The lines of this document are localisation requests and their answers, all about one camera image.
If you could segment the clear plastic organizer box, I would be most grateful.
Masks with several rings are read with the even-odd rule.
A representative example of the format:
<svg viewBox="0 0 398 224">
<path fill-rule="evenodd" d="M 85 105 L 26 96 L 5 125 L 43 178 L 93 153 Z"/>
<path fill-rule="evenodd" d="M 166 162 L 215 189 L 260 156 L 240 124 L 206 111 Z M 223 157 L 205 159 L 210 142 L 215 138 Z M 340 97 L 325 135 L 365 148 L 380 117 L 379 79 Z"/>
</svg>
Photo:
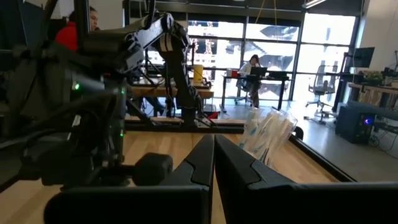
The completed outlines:
<svg viewBox="0 0 398 224">
<path fill-rule="evenodd" d="M 249 111 L 238 146 L 270 167 L 273 155 L 288 141 L 298 120 L 291 113 L 274 108 L 266 114 L 262 112 L 259 108 Z"/>
</svg>

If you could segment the black computer tower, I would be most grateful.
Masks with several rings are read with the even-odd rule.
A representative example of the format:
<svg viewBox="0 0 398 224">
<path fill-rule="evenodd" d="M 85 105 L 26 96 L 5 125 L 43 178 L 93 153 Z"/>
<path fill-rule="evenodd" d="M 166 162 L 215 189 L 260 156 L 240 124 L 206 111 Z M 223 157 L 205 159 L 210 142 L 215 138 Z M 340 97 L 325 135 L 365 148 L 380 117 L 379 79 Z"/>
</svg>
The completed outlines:
<svg viewBox="0 0 398 224">
<path fill-rule="evenodd" d="M 336 119 L 335 134 L 353 144 L 367 144 L 376 115 L 342 106 Z"/>
</svg>

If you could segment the wooden background table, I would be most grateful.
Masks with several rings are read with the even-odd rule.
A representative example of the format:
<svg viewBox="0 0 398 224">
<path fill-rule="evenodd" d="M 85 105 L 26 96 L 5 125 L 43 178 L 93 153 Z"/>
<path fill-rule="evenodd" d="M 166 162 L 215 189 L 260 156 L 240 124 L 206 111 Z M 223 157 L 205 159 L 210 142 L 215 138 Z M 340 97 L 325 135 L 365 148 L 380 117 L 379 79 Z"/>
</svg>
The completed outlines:
<svg viewBox="0 0 398 224">
<path fill-rule="evenodd" d="M 203 99 L 210 99 L 214 97 L 214 91 L 205 86 L 195 86 L 198 94 Z M 151 86 L 151 85 L 134 85 L 131 87 L 134 96 L 149 96 L 149 97 L 166 97 L 166 88 L 164 86 Z"/>
</svg>

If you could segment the grey office chair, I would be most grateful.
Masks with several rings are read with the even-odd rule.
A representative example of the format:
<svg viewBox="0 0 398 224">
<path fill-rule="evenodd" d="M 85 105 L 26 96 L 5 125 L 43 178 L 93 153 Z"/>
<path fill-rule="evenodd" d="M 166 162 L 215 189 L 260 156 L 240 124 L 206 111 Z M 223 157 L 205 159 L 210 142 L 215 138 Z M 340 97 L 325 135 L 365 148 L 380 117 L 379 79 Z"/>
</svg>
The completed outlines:
<svg viewBox="0 0 398 224">
<path fill-rule="evenodd" d="M 309 105 L 316 105 L 317 108 L 320 108 L 318 112 L 320 119 L 316 120 L 315 118 L 310 118 L 308 116 L 304 116 L 304 119 L 315 121 L 318 124 L 326 124 L 324 119 L 329 117 L 329 114 L 324 111 L 324 107 L 329 106 L 332 108 L 332 105 L 322 102 L 321 97 L 324 95 L 331 95 L 336 92 L 336 80 L 338 78 L 337 71 L 337 65 L 320 65 L 318 67 L 313 83 L 308 85 L 308 91 L 313 93 L 314 100 L 308 101 L 305 104 L 305 107 L 307 108 Z"/>
</svg>

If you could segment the person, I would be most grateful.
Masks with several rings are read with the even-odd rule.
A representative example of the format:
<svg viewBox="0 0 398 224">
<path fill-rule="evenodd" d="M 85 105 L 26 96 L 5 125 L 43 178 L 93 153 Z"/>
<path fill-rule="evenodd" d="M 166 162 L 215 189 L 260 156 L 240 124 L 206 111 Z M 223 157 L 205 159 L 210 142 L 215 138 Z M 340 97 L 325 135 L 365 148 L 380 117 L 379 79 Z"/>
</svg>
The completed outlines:
<svg viewBox="0 0 398 224">
<path fill-rule="evenodd" d="M 259 63 L 259 57 L 257 54 L 254 54 L 249 61 L 247 61 L 240 69 L 240 72 L 243 72 L 244 74 L 250 74 L 252 67 L 260 67 Z M 255 108 L 259 107 L 259 94 L 258 90 L 260 87 L 260 81 L 259 80 L 254 80 L 254 81 L 247 81 L 246 86 L 249 89 L 249 96 L 252 100 L 252 105 Z"/>
<path fill-rule="evenodd" d="M 99 30 L 98 12 L 95 8 L 90 6 L 90 31 L 95 30 Z M 69 15 L 66 26 L 58 31 L 55 36 L 55 41 L 69 50 L 78 50 L 75 11 Z"/>
</svg>

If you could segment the yellow cylindrical container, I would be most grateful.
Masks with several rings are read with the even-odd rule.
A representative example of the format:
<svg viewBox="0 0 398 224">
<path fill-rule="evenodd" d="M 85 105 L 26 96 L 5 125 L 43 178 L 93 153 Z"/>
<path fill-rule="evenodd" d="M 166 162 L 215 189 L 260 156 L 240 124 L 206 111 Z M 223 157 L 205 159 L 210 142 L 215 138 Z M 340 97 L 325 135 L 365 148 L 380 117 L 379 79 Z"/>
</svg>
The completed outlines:
<svg viewBox="0 0 398 224">
<path fill-rule="evenodd" d="M 193 81 L 200 83 L 203 80 L 203 69 L 204 66 L 200 64 L 193 65 Z"/>
</svg>

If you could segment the wooden workbench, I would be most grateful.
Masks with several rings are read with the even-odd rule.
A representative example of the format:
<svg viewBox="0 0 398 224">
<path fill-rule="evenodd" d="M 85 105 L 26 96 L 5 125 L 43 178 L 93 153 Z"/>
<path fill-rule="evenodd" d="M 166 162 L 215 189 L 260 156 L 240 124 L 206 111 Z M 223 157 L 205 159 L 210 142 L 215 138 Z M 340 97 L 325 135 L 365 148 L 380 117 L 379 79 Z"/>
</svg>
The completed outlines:
<svg viewBox="0 0 398 224">
<path fill-rule="evenodd" d="M 349 100 L 381 108 L 398 110 L 398 88 L 349 83 Z"/>
</svg>

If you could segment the black office desk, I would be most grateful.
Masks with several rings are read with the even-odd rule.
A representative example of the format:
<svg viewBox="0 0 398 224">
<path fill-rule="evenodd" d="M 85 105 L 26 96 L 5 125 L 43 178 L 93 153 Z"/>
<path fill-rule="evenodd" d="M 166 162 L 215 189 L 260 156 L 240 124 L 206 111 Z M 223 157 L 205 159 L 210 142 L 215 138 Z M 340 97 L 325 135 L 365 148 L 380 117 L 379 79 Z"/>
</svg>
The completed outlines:
<svg viewBox="0 0 398 224">
<path fill-rule="evenodd" d="M 276 109 L 278 111 L 281 110 L 282 100 L 283 100 L 283 95 L 284 95 L 285 82 L 289 80 L 288 76 L 279 77 L 279 78 L 272 78 L 272 77 L 256 78 L 254 75 L 246 75 L 244 77 L 223 76 L 223 91 L 222 91 L 221 104 L 220 104 L 220 110 L 223 113 L 226 112 L 226 109 L 225 109 L 224 106 L 225 106 L 225 99 L 226 99 L 225 93 L 226 93 L 226 80 L 227 79 L 236 79 L 236 80 L 256 79 L 256 80 L 267 80 L 267 81 L 278 81 L 278 82 L 281 82 L 278 105 L 277 105 L 277 107 L 273 107 L 274 109 Z"/>
</svg>

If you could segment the black wall monitor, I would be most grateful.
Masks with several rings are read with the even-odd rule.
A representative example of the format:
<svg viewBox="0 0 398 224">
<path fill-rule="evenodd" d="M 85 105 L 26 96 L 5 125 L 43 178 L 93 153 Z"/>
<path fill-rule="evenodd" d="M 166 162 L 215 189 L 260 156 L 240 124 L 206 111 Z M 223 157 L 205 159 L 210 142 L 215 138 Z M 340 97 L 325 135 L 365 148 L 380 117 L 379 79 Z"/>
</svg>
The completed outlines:
<svg viewBox="0 0 398 224">
<path fill-rule="evenodd" d="M 369 68 L 374 50 L 375 47 L 355 49 L 350 66 L 353 68 Z"/>
</svg>

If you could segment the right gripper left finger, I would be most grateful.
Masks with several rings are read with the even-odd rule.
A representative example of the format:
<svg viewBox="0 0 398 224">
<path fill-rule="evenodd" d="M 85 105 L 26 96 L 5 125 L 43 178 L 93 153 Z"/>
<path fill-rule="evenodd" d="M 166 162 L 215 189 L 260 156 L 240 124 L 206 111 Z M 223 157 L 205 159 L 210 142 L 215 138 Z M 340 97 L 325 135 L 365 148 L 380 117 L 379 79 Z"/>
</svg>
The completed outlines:
<svg viewBox="0 0 398 224">
<path fill-rule="evenodd" d="M 214 139 L 203 136 L 160 184 L 83 187 L 50 199 L 45 224 L 210 224 Z"/>
</svg>

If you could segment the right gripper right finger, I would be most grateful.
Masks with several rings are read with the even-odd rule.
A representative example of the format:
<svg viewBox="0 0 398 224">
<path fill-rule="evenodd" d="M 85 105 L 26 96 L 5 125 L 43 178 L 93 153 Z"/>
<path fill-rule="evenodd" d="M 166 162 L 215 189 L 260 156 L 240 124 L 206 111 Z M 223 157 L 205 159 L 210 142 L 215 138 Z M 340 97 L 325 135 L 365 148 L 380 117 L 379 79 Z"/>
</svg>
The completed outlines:
<svg viewBox="0 0 398 224">
<path fill-rule="evenodd" d="M 215 136 L 227 224 L 398 224 L 398 183 L 298 184 Z"/>
</svg>

